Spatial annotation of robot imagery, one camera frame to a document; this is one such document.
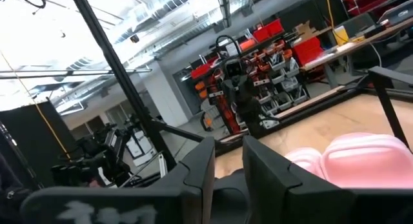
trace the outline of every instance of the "pink padding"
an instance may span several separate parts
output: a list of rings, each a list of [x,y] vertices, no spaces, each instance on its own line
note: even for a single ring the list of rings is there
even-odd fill
[[[371,133],[364,133],[364,132],[356,132],[356,133],[349,133],[349,134],[343,134],[342,136],[336,137],[330,145],[338,142],[338,141],[342,141],[342,140],[346,140],[346,139],[354,139],[357,137],[365,137],[365,136],[373,136],[374,134]]]
[[[335,140],[321,157],[325,179],[342,188],[413,188],[413,155],[389,135]]]
[[[314,148],[303,147],[289,152],[285,156],[288,160],[324,179],[320,167],[321,153]]]

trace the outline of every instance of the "metal pole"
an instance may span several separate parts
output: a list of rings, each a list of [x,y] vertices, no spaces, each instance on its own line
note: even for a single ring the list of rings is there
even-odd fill
[[[111,72],[112,70],[105,70],[105,69],[103,69],[103,70],[95,70],[95,69],[91,69],[91,70],[87,70],[87,69],[85,69],[85,70],[83,70],[83,69],[80,69],[80,70],[25,70],[25,71],[16,71],[16,73],[32,73],[32,72],[35,72],[35,73],[41,73],[41,72],[101,72],[101,73],[109,73],[109,72]],[[126,69],[126,71],[127,72],[136,72],[136,73],[145,73],[145,72],[151,72],[152,71],[152,69],[151,68],[149,68],[149,69],[146,69],[146,68],[144,68],[144,69]],[[10,71],[10,70],[2,70],[2,71],[0,71],[0,73],[14,73],[13,71]]]
[[[87,0],[73,0],[76,7],[79,9],[83,16],[86,24],[89,27],[96,43],[100,46],[103,51],[103,55],[107,60],[110,68],[116,76],[117,81],[121,85],[123,92],[128,98],[132,108],[134,109],[136,116],[138,117],[143,132],[148,137],[149,140],[154,144],[155,149],[158,152],[162,152],[165,157],[165,161],[169,170],[172,170],[176,166],[176,161],[169,151],[165,141],[163,140],[158,129],[154,127],[151,123],[151,117],[149,116],[139,93],[135,89],[134,84],[130,80],[125,68],[123,67],[119,57],[117,56],[112,44],[108,40],[105,32],[102,29],[99,21],[96,18],[95,13],[90,7]]]
[[[48,77],[72,77],[72,76],[113,76],[113,73],[105,72],[105,73],[83,73],[83,74],[72,74],[72,75],[38,75],[38,76],[18,76],[20,79],[36,79],[36,78],[48,78]],[[0,79],[17,79],[17,76],[2,76],[0,74]]]
[[[405,136],[405,133],[403,132],[403,129],[401,128],[396,111],[394,111],[392,102],[383,84],[384,80],[388,78],[384,78],[383,76],[373,72],[370,72],[369,76],[372,78],[374,89],[377,92],[377,97],[379,97],[381,106],[383,107],[387,121],[393,131],[394,137],[400,139],[400,141],[406,144],[408,148],[407,138]]]

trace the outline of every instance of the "metal frame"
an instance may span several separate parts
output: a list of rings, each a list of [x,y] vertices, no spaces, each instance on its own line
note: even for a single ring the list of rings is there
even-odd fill
[[[112,68],[112,71],[118,80],[123,92],[125,93],[126,97],[128,98],[132,108],[134,109],[137,117],[139,118],[141,127],[145,133],[145,136],[153,143],[155,149],[158,152],[162,152],[166,166],[168,170],[172,170],[176,166],[176,161],[172,156],[171,152],[169,151],[165,141],[163,140],[160,131],[164,130],[167,132],[171,132],[173,134],[177,134],[178,136],[182,136],[193,141],[200,142],[204,139],[204,137],[199,136],[197,134],[193,134],[190,132],[186,132],[180,130],[175,127],[168,126],[164,123],[160,123],[158,121],[154,121],[146,107],[144,106],[141,98],[139,97],[139,93],[135,89],[133,83],[131,82],[128,73],[126,72],[125,68],[123,67],[122,63],[120,62],[116,52],[112,48],[105,32],[103,31],[99,21],[97,20],[95,14],[93,13],[90,5],[88,4],[87,0],[74,0],[76,6],[78,7],[80,13],[83,16],[83,19],[87,23],[93,37],[96,40],[96,43],[101,47],[105,59],[107,60],[109,66]],[[407,91],[400,91],[400,90],[390,90],[386,89],[383,84],[381,83],[384,78],[395,79],[398,81],[402,81],[408,84],[413,84],[413,76],[408,76],[405,74],[400,74],[398,72],[393,72],[387,70],[385,68],[373,68],[370,69],[368,77],[363,77],[357,83],[349,84],[342,89],[337,90],[337,92],[326,96],[322,99],[319,99],[311,104],[292,112],[288,115],[283,116],[280,119],[280,124],[265,130],[261,133],[260,136],[256,136],[258,138],[264,137],[269,135],[273,132],[281,130],[285,127],[288,127],[302,119],[305,119],[311,115],[314,115],[318,112],[326,110],[338,103],[351,99],[361,93],[372,93],[371,89],[366,87],[367,83],[371,80],[375,85],[376,94],[378,95],[381,104],[383,105],[383,109],[387,116],[387,119],[392,127],[393,133],[396,137],[398,137],[402,142],[407,145],[406,137],[401,129],[400,123],[397,119],[396,113],[390,102],[390,96],[392,98],[400,98],[404,100],[413,100],[413,93]],[[240,137],[235,138],[230,141],[225,140],[218,140],[216,146],[216,156],[223,155],[227,152],[230,152],[236,148],[242,146],[242,134],[239,135]]]

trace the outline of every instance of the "ceiling pipe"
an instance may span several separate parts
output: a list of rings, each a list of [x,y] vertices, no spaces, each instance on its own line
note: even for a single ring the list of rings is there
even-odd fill
[[[151,72],[152,69],[149,68],[142,68],[142,69],[125,69],[127,72],[136,72],[136,73],[146,73],[146,72]],[[74,72],[111,72],[112,70],[76,70]],[[27,70],[27,71],[16,71],[16,73],[41,73],[41,72],[67,72],[67,70]],[[1,73],[14,73],[13,71],[9,71],[9,70],[0,70],[0,74]]]
[[[86,73],[86,74],[73,74],[70,76],[66,77],[71,77],[71,76],[112,76],[112,73]],[[38,75],[38,76],[0,76],[0,80],[2,79],[37,79],[37,78],[49,78],[49,77],[55,77],[59,75]]]

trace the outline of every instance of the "desk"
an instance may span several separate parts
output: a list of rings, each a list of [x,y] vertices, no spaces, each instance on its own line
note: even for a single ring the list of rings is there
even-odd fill
[[[330,68],[330,65],[328,65],[330,62],[339,59],[340,57],[343,56],[347,56],[351,53],[353,53],[354,51],[360,49],[363,46],[366,46],[368,44],[370,44],[371,42],[381,39],[382,37],[388,36],[390,34],[394,34],[397,31],[400,31],[406,27],[409,27],[413,25],[413,18],[407,19],[406,21],[399,23],[395,26],[391,26],[389,28],[387,28],[386,30],[368,38],[368,39],[364,39],[360,42],[356,42],[356,43],[347,43],[343,46],[335,46],[337,48],[337,52],[328,54],[326,56],[321,56],[318,59],[315,59],[309,63],[307,63],[306,65],[302,66],[301,69],[304,71],[309,71],[312,70],[313,68],[320,66],[320,65],[324,65],[324,70],[325,70],[325,74],[326,77],[328,79],[328,83],[332,88],[336,88],[338,86],[337,80],[335,78],[335,75],[332,71],[332,69]]]
[[[313,99],[325,96],[326,94],[322,94]],[[309,100],[307,105],[313,102],[313,99]],[[405,132],[411,130],[413,128],[411,118],[413,103],[393,100],[392,104],[403,130]],[[351,132],[392,134],[378,97],[367,94],[358,95],[279,132],[265,136],[260,139],[260,142],[281,155],[299,147],[313,147],[324,152],[334,138]],[[413,143],[413,135],[407,135],[407,140]],[[239,148],[216,159],[215,177],[227,176],[242,167],[242,148]]]

